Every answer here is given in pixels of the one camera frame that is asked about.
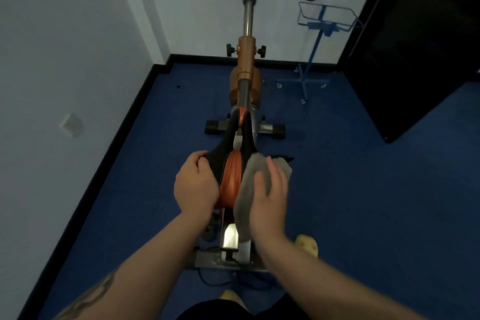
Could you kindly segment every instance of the hand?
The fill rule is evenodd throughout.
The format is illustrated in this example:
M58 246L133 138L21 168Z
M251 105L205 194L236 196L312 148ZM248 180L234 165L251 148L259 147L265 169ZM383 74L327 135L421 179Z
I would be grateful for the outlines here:
M267 195L263 173L253 177L253 203L250 209L250 232L257 247L285 238L285 215L289 182L282 169L267 157L272 187Z
M182 213L210 220L220 195L206 150L190 154L175 179L173 194Z

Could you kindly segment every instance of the exercise bike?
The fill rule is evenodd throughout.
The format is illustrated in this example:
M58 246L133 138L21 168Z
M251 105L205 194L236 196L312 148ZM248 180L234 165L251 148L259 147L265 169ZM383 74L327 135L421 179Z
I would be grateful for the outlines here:
M265 58L267 47L257 48L256 40L252 36L256 1L243 0L243 35L238 39L236 47L226 45L228 57L237 54L237 66L230 74L228 97L231 111L224 121L208 120L205 125L206 134L225 132L219 145L207 154L220 187L217 208L221 210L219 217L213 216L207 233L212 236L215 227L220 225L220 245L210 250L196 249L187 264L189 268L265 271L260 257L251 250L251 241L239 242L233 217L233 206L245 166L250 156L257 152L258 135L267 134L274 139L285 138L285 125L268 124L265 118L259 118L263 80L260 71L255 67L255 56L258 54Z

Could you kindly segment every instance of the person's left arm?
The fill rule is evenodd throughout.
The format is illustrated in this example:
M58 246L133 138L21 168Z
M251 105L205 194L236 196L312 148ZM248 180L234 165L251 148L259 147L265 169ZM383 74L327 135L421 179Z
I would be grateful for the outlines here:
M54 320L158 317L219 198L206 153L191 154L177 174L181 214Z

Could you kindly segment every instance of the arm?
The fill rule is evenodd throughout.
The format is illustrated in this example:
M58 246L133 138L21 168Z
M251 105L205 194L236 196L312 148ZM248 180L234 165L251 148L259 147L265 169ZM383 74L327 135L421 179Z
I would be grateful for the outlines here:
M266 267L309 317L322 320L425 319L291 243L284 234L288 181L270 158L267 164L272 187L267 195L262 174L255 174L251 233Z
M219 197L206 152L190 155L175 182L182 213L55 320L150 320L163 309Z

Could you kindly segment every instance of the black pants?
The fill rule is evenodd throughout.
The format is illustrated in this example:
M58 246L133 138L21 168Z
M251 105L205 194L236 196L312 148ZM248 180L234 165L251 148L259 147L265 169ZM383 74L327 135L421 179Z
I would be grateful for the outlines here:
M283 296L275 305L257 315L252 315L242 306L231 300L211 300L201 302L183 312L177 320L250 320L250 319L295 319L308 320L307 314L289 296Z

